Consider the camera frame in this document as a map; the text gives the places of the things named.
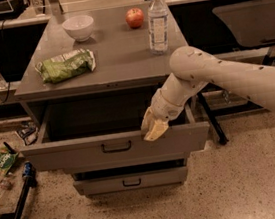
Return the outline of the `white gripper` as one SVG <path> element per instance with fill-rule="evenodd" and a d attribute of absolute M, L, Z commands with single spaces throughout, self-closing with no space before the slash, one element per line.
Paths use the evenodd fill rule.
<path fill-rule="evenodd" d="M 169 128 L 168 121 L 176 120 L 183 111 L 182 106 L 173 105 L 163 97 L 159 88 L 151 99 L 151 105 L 145 112 L 141 123 L 143 140 L 155 141 Z"/>

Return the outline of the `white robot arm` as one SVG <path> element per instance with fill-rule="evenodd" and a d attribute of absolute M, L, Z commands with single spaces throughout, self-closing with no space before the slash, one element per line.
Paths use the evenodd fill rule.
<path fill-rule="evenodd" d="M 173 51 L 171 74 L 151 99 L 141 123 L 146 141 L 155 141 L 177 119 L 192 96 L 211 83 L 275 112 L 275 66 L 222 60 L 191 46 Z"/>

